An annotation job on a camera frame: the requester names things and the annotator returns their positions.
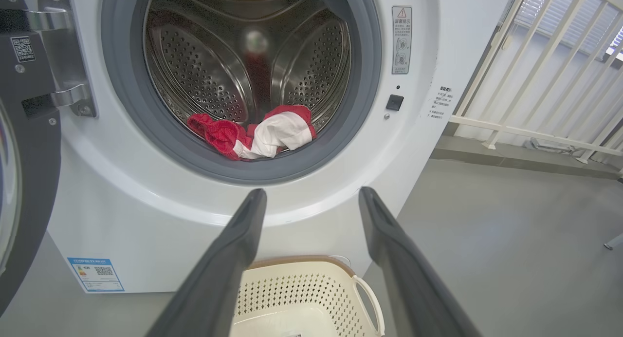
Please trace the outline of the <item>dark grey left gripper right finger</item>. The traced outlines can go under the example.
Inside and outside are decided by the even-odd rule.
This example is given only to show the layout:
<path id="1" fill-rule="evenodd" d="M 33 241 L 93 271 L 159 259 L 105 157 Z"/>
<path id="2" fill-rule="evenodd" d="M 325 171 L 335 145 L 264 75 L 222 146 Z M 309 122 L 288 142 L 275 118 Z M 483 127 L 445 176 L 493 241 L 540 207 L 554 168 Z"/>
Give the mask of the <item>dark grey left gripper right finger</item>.
<path id="1" fill-rule="evenodd" d="M 359 193 L 368 253 L 383 271 L 402 337 L 478 337 L 480 331 L 371 187 Z"/>

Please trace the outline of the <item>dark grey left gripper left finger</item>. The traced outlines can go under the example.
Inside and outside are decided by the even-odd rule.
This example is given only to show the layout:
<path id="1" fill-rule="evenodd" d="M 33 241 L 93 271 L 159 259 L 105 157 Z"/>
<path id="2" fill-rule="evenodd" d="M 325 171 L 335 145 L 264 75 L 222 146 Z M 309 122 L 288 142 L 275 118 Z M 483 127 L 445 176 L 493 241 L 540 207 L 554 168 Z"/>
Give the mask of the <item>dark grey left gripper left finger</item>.
<path id="1" fill-rule="evenodd" d="M 242 274 L 255 260 L 267 195 L 248 193 L 147 332 L 149 337 L 226 337 Z"/>

